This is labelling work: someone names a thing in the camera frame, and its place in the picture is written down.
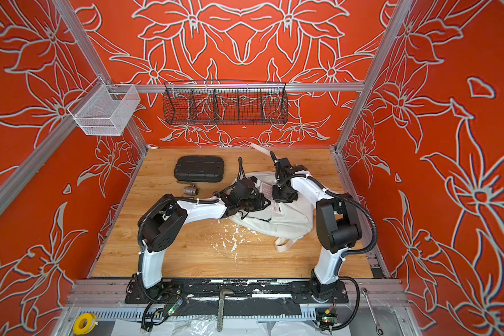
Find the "white backpack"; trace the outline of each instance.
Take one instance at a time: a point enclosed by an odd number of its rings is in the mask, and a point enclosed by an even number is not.
[[[255,176],[258,179],[256,187],[271,201],[271,205],[267,209],[250,212],[243,219],[241,212],[230,216],[229,219],[250,230],[277,237],[275,249],[278,252],[287,251],[297,240],[312,230],[314,225],[312,204],[301,193],[292,203],[276,203],[272,200],[272,186],[276,183],[274,172],[249,172],[246,176],[248,178]]]

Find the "wooden platform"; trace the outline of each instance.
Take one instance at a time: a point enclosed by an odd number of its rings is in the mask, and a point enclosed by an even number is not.
[[[343,192],[328,149],[280,149],[275,153],[289,158],[293,165],[304,165],[321,183]],[[185,185],[174,178],[175,164],[183,155],[224,159],[222,182],[198,183],[200,198],[210,197],[233,182],[238,157],[243,158],[245,172],[274,170],[270,157],[251,148],[149,150],[92,276],[131,276],[137,272],[137,222],[164,194],[183,196]],[[249,231],[229,219],[196,221],[183,226],[166,252],[162,272],[168,277],[309,277],[321,250],[316,229],[283,253],[276,252],[274,241],[275,237]],[[349,256],[340,274],[373,277],[365,255]]]

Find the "metal mesh basket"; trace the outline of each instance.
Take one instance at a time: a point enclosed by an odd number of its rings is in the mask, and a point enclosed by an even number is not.
[[[124,95],[111,95],[106,85],[96,85],[81,108],[71,112],[88,136],[119,136],[140,103],[134,85]]]
[[[164,120],[170,125],[260,125],[288,122],[284,83],[226,81],[205,88],[166,82]]]

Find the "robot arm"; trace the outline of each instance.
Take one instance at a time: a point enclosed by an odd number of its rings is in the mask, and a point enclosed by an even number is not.
[[[287,158],[276,159],[272,152],[271,156],[275,160],[277,177],[277,184],[272,190],[275,201],[293,202],[300,193],[316,207],[316,230],[322,249],[311,273],[311,290],[314,298],[328,299],[336,290],[345,255],[362,238],[355,205],[362,206],[347,193],[339,195],[323,187],[302,165],[292,166]],[[269,206],[269,200],[258,192],[256,184],[255,177],[243,178],[231,186],[229,193],[221,192],[217,197],[204,200],[164,195],[139,221],[139,244],[142,249],[139,274],[145,288],[161,280],[164,253],[183,225],[201,219],[225,218],[240,210],[259,211]],[[336,219],[335,213],[340,214],[341,218]],[[371,249],[375,242],[363,250],[352,252],[365,253],[367,251],[364,250]]]
[[[202,219],[221,218],[226,210],[227,207],[221,199],[213,204],[178,200],[163,210],[171,212],[171,215],[165,218],[164,215],[157,214],[155,217],[159,216],[159,218],[154,219],[151,225],[146,225],[143,232],[144,249],[140,253],[138,269],[144,286],[150,288],[161,281],[164,253],[174,242],[183,225]]]
[[[166,249],[187,223],[210,218],[229,217],[238,211],[265,209],[271,202],[257,190],[257,178],[243,178],[229,193],[208,199],[188,199],[164,195],[138,222],[141,252],[138,271],[146,289],[162,279]]]

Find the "red wall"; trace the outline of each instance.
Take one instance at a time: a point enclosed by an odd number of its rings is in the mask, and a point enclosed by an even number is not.
[[[72,0],[115,83],[362,81],[395,1]],[[289,123],[170,126],[160,95],[135,121],[154,146],[329,146],[356,92],[290,95]]]
[[[94,79],[51,1],[0,1],[0,185]]]
[[[504,335],[504,1],[430,4],[343,155],[424,335]]]
[[[97,256],[140,152],[76,128],[0,217],[0,335],[52,332]]]
[[[95,78],[51,2],[0,1],[0,185]],[[106,237],[140,152],[68,136],[0,217],[0,335],[48,335]]]

